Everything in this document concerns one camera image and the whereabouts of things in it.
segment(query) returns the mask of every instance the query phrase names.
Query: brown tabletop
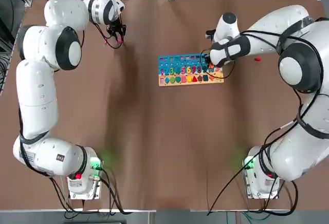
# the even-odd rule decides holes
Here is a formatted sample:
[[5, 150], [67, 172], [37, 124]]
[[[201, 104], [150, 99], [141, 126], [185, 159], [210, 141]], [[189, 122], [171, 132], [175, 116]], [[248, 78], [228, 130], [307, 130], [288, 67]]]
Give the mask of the brown tabletop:
[[[45, 24], [45, 2], [33, 1], [24, 15], [24, 25]], [[323, 16], [322, 5], [317, 0], [125, 3], [124, 46], [115, 51], [105, 46], [89, 24], [79, 67], [55, 74], [60, 116], [52, 133], [91, 146], [100, 156], [113, 155], [112, 167], [124, 209], [206, 210], [207, 183], [212, 204], [248, 150], [262, 144], [270, 131], [296, 115], [298, 100], [280, 79], [275, 54], [262, 55], [261, 62], [253, 57], [238, 60], [223, 84], [183, 87], [158, 86], [158, 56], [199, 53], [209, 48], [205, 31], [215, 28], [227, 11], [237, 15], [242, 31], [267, 13], [288, 5], [300, 4], [317, 18]], [[19, 133], [15, 86], [18, 61], [16, 50], [0, 97], [0, 209], [59, 209], [62, 207], [49, 180], [12, 155]], [[224, 68], [224, 74], [230, 67]], [[274, 106], [280, 107], [279, 111], [270, 113]], [[329, 209], [328, 171], [325, 160], [297, 180], [298, 209]], [[260, 207], [259, 201], [250, 204], [254, 209]], [[86, 208], [108, 209], [107, 191], [102, 192], [102, 200], [87, 202]], [[247, 208], [239, 176], [215, 209]], [[289, 209], [287, 194], [283, 192], [269, 208]]]

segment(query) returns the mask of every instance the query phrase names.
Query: robotic arm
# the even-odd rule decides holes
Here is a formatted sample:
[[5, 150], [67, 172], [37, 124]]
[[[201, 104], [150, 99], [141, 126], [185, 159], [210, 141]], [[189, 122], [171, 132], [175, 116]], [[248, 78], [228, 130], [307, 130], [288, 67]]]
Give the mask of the robotic arm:
[[216, 30], [207, 31], [207, 37], [212, 39], [208, 63], [222, 67], [245, 55], [277, 51], [283, 81], [309, 94], [297, 120], [290, 123], [296, 123], [294, 127], [265, 150], [253, 147], [244, 160], [247, 163], [260, 152], [245, 171], [249, 198], [267, 199], [274, 184], [273, 198], [279, 187], [277, 177], [295, 180], [329, 154], [329, 74], [326, 72], [329, 50], [325, 39], [328, 32], [329, 21], [314, 21], [301, 6], [273, 11], [242, 33], [237, 28], [236, 16], [226, 13]]
[[67, 176], [74, 199], [99, 198], [99, 182], [94, 179], [101, 161], [92, 148], [50, 134], [58, 120], [53, 73], [78, 67], [81, 45], [76, 31], [84, 30], [89, 19], [113, 27], [123, 40], [123, 9], [119, 0], [50, 0], [44, 10], [47, 26], [25, 26], [17, 38], [22, 59], [16, 69], [21, 131], [13, 154], [33, 170]]

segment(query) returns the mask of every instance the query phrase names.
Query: colorful number puzzle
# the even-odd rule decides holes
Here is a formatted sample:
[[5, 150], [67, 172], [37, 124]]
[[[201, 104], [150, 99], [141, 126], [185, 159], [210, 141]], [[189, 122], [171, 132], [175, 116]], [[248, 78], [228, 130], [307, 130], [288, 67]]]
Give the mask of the colorful number puzzle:
[[223, 72], [212, 64], [207, 66], [205, 54], [178, 54], [159, 56], [159, 86], [223, 83]]

